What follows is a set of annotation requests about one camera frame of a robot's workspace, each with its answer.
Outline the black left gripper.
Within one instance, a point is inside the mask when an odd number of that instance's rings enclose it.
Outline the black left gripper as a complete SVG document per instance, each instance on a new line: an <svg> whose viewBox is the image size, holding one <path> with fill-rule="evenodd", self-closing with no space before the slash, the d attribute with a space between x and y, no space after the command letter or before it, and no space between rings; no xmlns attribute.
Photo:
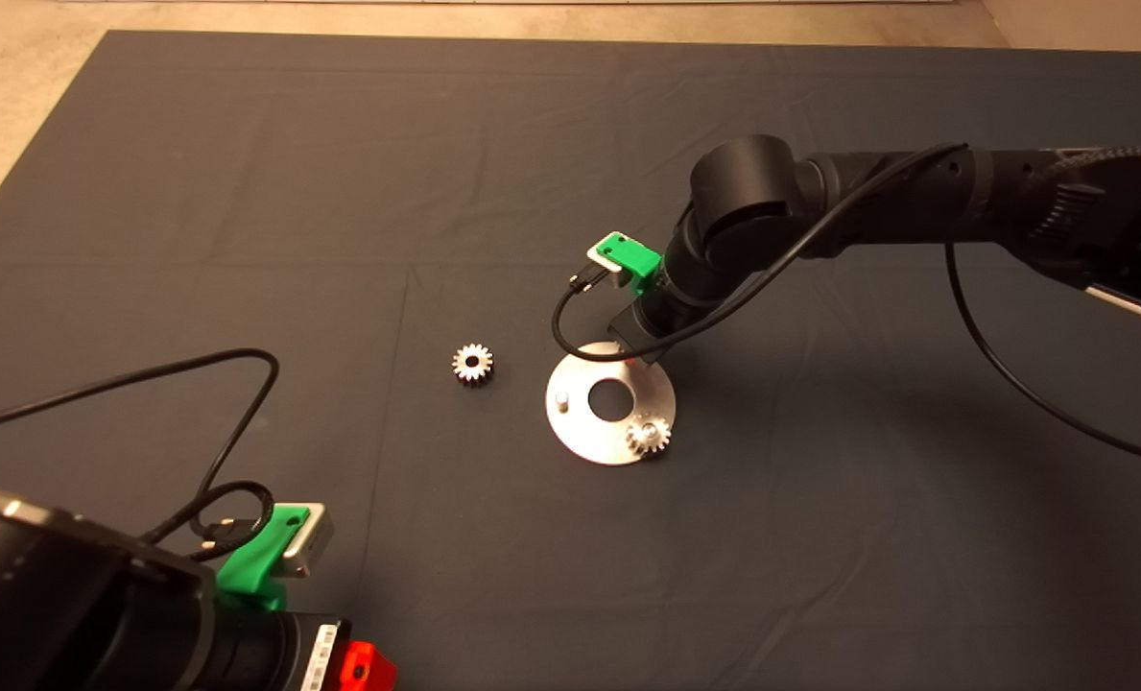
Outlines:
<svg viewBox="0 0 1141 691"><path fill-rule="evenodd" d="M349 639L350 621L335 615L224 609L215 625L215 688L393 691L397 665Z"/></svg>

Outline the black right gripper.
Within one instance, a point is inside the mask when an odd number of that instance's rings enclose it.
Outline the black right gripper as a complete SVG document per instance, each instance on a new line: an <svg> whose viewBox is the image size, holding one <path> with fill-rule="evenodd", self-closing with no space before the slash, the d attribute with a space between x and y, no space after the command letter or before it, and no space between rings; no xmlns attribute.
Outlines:
<svg viewBox="0 0 1141 691"><path fill-rule="evenodd" d="M620 310L608 323L608 333L623 350L649 348L662 338L693 326L701 319L701 298L693 296L675 284L661 284ZM629 368L644 366L644 358L626 359Z"/></svg>

